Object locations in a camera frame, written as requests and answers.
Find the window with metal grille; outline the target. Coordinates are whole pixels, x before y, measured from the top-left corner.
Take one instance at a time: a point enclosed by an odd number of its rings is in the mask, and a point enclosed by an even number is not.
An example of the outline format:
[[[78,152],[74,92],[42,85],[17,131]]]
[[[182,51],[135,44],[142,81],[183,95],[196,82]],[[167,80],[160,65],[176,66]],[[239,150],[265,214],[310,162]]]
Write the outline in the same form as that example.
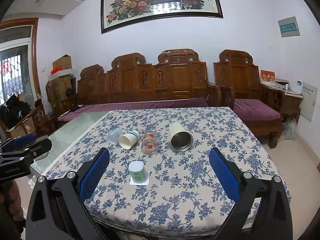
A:
[[[41,94],[36,59],[38,18],[1,23],[1,104],[12,95],[34,104]]]

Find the red sign card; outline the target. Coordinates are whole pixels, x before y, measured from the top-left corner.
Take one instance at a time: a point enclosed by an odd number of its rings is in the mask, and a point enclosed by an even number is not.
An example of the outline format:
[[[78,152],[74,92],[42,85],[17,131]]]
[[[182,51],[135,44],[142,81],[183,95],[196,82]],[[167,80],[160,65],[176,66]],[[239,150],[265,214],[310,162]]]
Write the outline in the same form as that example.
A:
[[[275,73],[268,70],[261,70],[260,78],[261,78],[261,82],[275,83],[275,80],[276,80]]]

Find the white steel thermos cup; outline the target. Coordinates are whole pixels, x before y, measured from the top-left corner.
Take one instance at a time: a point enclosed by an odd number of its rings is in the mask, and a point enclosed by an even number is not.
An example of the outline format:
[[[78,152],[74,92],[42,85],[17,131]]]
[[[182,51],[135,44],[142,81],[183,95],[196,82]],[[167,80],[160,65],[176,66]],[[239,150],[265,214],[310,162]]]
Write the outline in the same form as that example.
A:
[[[175,152],[185,152],[193,145],[193,136],[179,122],[169,125],[169,142]]]

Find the clear printed glass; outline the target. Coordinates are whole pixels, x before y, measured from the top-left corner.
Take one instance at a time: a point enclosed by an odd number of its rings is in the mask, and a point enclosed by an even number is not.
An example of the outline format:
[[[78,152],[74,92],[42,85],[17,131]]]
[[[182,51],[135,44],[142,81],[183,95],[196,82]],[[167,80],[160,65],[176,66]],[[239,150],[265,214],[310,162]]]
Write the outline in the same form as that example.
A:
[[[146,131],[144,133],[143,140],[141,143],[141,150],[146,155],[152,155],[154,153],[157,153],[158,142],[153,132]]]

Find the clear plastic cup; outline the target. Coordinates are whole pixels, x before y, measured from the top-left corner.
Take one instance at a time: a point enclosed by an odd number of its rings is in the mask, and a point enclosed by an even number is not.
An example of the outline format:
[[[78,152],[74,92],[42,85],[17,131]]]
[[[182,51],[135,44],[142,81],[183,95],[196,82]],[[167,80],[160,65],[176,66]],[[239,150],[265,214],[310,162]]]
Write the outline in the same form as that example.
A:
[[[116,128],[116,129],[112,130],[110,133],[108,133],[107,140],[112,145],[115,145],[118,143],[118,139],[122,134],[123,134],[122,129]]]

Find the white wall panel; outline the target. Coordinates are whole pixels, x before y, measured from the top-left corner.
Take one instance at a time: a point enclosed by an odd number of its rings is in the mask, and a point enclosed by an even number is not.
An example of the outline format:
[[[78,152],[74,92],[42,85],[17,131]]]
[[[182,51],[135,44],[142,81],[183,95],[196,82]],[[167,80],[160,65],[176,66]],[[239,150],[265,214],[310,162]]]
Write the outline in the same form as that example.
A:
[[[309,122],[312,122],[315,108],[317,107],[318,88],[302,83],[303,100],[300,104],[300,114]]]

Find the wooden chair at left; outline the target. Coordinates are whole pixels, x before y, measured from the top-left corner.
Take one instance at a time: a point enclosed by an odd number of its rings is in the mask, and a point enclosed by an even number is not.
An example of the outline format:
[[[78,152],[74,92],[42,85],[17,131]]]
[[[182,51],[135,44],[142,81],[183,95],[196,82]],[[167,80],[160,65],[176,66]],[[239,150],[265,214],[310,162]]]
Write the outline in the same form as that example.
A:
[[[57,117],[52,114],[47,117],[44,111],[42,100],[35,102],[36,108],[25,116],[16,126],[8,129],[1,121],[1,131],[4,132],[5,139],[22,137],[28,134],[35,134],[37,137],[52,134],[57,127]]]

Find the green yogurt cup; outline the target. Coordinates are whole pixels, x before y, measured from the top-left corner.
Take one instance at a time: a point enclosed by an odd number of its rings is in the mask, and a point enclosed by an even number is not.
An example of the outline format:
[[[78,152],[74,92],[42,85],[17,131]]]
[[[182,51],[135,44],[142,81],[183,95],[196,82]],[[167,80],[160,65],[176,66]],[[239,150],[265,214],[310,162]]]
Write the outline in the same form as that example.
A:
[[[129,164],[130,185],[148,185],[150,181],[150,172],[145,170],[142,161],[132,161]]]

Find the carved wooden sofa bench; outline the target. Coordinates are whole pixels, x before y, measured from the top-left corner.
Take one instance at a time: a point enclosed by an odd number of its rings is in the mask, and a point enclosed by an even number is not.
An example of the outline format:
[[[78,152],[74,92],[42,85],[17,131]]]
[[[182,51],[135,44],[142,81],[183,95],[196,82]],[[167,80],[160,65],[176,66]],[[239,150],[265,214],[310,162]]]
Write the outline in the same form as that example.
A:
[[[76,103],[145,102],[204,98],[210,107],[221,105],[221,89],[208,81],[207,66],[192,49],[165,50],[157,64],[140,53],[116,57],[111,69],[98,64],[80,73]]]

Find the wooden side table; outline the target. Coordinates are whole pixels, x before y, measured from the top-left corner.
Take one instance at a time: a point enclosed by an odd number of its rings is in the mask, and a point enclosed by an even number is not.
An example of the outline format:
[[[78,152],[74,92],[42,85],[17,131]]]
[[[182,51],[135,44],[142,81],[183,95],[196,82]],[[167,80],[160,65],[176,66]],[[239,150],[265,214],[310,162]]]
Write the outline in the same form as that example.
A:
[[[294,118],[298,123],[300,117],[300,104],[303,96],[285,92],[281,87],[270,87],[261,85],[261,100],[263,103],[279,112],[281,117],[286,121],[288,118]]]

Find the grey wall electrical box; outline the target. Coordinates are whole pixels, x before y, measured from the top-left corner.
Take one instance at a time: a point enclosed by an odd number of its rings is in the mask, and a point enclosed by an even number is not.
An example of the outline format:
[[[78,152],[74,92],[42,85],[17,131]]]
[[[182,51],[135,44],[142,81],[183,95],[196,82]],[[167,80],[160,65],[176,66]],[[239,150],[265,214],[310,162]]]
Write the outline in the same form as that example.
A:
[[[296,17],[289,17],[278,21],[281,37],[300,36]]]

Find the framed peacock flower painting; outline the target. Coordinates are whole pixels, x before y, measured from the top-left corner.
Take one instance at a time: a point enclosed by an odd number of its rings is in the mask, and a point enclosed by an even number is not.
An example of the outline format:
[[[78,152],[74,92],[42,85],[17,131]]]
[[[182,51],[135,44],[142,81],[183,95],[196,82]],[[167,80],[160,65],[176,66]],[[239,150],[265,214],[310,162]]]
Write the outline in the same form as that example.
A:
[[[222,18],[219,0],[101,0],[101,32],[170,17]]]

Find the blue floral tablecloth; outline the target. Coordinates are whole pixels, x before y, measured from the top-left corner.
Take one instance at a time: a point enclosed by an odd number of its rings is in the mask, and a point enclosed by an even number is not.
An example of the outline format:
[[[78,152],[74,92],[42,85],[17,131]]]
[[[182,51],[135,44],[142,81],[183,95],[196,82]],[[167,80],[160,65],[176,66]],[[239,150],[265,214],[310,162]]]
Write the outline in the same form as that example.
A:
[[[193,145],[175,152],[169,125],[179,122],[193,136]],[[155,134],[158,151],[146,155],[141,145],[130,150],[111,145],[107,135],[121,128]],[[218,148],[243,172],[261,179],[279,174],[258,139],[228,107],[167,108],[111,111],[71,144],[44,172],[48,179],[77,171],[101,148],[110,163],[85,206],[99,222],[121,230],[178,239],[213,235],[234,202],[209,164],[209,152]],[[129,164],[142,161],[150,172],[148,185],[130,185]]]

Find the cardboard boxes stack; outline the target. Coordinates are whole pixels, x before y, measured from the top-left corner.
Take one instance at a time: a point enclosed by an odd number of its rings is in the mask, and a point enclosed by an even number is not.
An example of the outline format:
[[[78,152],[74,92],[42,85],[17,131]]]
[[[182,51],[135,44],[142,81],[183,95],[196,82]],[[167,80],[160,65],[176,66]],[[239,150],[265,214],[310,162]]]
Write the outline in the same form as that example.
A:
[[[72,76],[72,58],[69,55],[63,55],[53,62],[46,85],[47,99],[52,105],[69,98],[67,90],[72,89]]]

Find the white paper cup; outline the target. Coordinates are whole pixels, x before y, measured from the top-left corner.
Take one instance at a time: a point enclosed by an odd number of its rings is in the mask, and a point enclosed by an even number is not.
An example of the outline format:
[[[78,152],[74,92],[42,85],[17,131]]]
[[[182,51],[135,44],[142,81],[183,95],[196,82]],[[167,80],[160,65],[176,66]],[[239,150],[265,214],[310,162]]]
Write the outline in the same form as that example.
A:
[[[140,139],[140,135],[137,130],[131,130],[126,134],[122,134],[118,138],[120,146],[125,150],[130,150]]]

